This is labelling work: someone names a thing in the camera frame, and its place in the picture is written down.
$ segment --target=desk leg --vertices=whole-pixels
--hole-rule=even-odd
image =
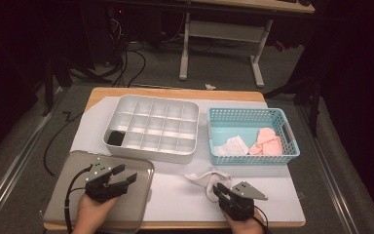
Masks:
[[[260,72],[260,67],[259,67],[259,60],[260,60],[260,56],[262,55],[263,48],[266,44],[267,37],[269,36],[272,23],[273,21],[271,19],[267,21],[266,26],[264,27],[263,33],[260,38],[259,47],[257,48],[256,55],[250,57],[251,67],[253,68],[254,79],[256,81],[257,87],[259,88],[264,87],[263,77],[262,77],[262,74]]]
[[[190,13],[186,13],[186,23],[184,29],[184,47],[183,54],[181,56],[180,64],[180,80],[187,80],[187,69],[188,69],[188,39],[190,34]]]

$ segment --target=pink cloth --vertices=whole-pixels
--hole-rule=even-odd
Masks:
[[[263,128],[259,131],[257,142],[255,142],[248,153],[251,155],[282,155],[281,138],[276,136],[273,129]]]

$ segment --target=gray carpet floor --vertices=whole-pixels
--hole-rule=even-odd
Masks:
[[[289,49],[279,52],[273,47],[267,47],[260,59],[260,66],[265,79],[265,87],[255,86],[251,66],[247,56],[238,56],[231,50],[248,51],[244,45],[240,48],[211,47],[199,44],[190,54],[189,74],[187,81],[178,80],[180,48],[152,48],[141,44],[131,45],[134,50],[145,56],[146,65],[142,73],[133,81],[135,86],[161,86],[183,89],[205,89],[205,84],[216,87],[216,90],[258,91],[269,92],[284,85],[303,48]],[[124,76],[128,84],[131,77],[138,73],[143,65],[142,57],[128,52],[129,66]],[[43,233],[43,221],[40,212],[46,209],[52,186],[56,178],[44,168],[44,153],[57,132],[65,126],[65,112],[74,117],[83,112],[93,87],[108,86],[91,81],[74,79],[74,84],[68,90],[57,95],[59,103],[51,118],[37,138],[30,152],[27,164],[10,187],[0,207],[0,233]],[[12,166],[20,155],[29,136],[34,132],[44,110],[42,91],[38,103],[14,126],[0,146],[0,184],[5,172]],[[273,228],[273,233],[374,233],[374,205],[366,188],[357,176],[323,102],[320,104],[318,117],[318,138],[313,138],[304,120],[305,108],[294,106],[292,95],[280,95],[267,99],[270,107],[283,109],[289,119],[291,128],[298,141],[301,154],[289,163],[296,191],[306,216],[306,225],[300,228]],[[72,140],[79,126],[80,119],[70,122],[52,142],[47,152],[47,166],[54,173],[59,170],[68,155]],[[330,171],[323,169],[323,164]],[[332,181],[338,191],[334,191]],[[344,204],[335,200],[342,195]],[[344,220],[340,207],[348,208],[350,217]],[[65,233],[46,231],[47,233]],[[229,230],[195,230],[195,233],[230,233]],[[141,230],[139,233],[191,233],[189,230]]]

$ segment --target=person's right hand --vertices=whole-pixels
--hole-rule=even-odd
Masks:
[[[263,234],[263,227],[253,218],[249,218],[246,221],[234,221],[223,210],[221,212],[232,228],[233,234]],[[262,215],[256,208],[254,208],[254,217],[263,223]]]

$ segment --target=human hand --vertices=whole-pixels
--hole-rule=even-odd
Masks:
[[[263,227],[256,220],[249,218],[246,221],[234,221],[223,210],[221,212],[232,228],[233,234],[263,234]],[[256,208],[254,208],[254,217],[263,222],[262,215]]]
[[[109,212],[118,202],[119,197],[110,199],[104,203],[98,203],[87,194],[81,196],[78,204],[77,222],[73,234],[93,234],[104,223]]]

